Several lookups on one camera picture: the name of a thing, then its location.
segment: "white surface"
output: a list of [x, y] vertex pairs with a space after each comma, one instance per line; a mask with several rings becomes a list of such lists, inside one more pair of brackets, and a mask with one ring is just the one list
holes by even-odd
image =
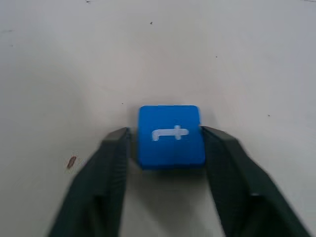
[[[45, 235], [82, 165], [66, 171], [71, 155], [157, 103], [197, 105], [239, 138], [316, 234], [315, 21], [301, 0], [2, 0], [1, 236]], [[122, 235], [220, 236], [204, 181], [180, 184], [143, 191], [166, 209], [182, 197], [173, 226], [179, 214], [153, 213], [129, 183]]]

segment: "white symbol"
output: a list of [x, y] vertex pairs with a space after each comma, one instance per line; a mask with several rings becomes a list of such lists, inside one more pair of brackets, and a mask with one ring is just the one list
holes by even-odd
[[187, 129], [181, 128], [179, 125], [175, 125], [174, 129], [157, 129], [152, 132], [153, 140], [156, 142], [160, 136], [175, 136], [177, 140], [181, 140], [181, 136], [188, 135]]

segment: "blue cube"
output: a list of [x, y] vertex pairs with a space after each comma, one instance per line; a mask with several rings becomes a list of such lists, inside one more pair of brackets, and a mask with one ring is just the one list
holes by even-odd
[[143, 169], [198, 167], [205, 163], [199, 109], [192, 105], [143, 106], [138, 161]]

